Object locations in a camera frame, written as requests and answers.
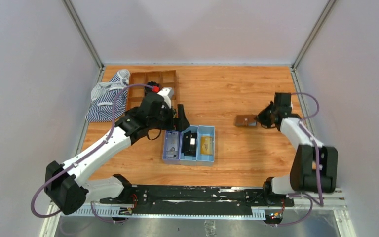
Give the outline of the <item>brown leather card holder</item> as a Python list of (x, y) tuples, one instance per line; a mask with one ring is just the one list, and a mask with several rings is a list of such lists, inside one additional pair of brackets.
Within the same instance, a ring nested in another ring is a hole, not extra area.
[(234, 126), (236, 127), (256, 127), (256, 115), (237, 115), (235, 117)]

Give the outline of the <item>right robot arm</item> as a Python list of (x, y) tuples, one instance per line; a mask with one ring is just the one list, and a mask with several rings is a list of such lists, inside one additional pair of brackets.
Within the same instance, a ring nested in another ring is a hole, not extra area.
[(337, 149), (319, 141), (305, 127), (301, 116), (292, 112), (290, 105), (278, 106), (271, 102), (255, 120), (264, 128), (277, 128), (296, 149), (289, 174), (267, 178), (263, 185), (265, 192), (275, 196), (314, 192), (318, 198), (313, 202), (323, 206), (324, 193), (332, 193), (336, 188)]

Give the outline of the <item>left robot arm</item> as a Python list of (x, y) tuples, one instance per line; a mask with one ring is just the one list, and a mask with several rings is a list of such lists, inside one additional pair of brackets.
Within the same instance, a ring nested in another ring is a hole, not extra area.
[(141, 104), (124, 113), (113, 127), (96, 143), (82, 153), (59, 164), (54, 161), (46, 168), (44, 191), (58, 206), (70, 215), (86, 202), (104, 198), (126, 198), (126, 179), (113, 175), (107, 179), (89, 180), (89, 177), (109, 159), (147, 137), (150, 130), (184, 131), (190, 123), (184, 106), (173, 108), (170, 97), (163, 93), (149, 93)]

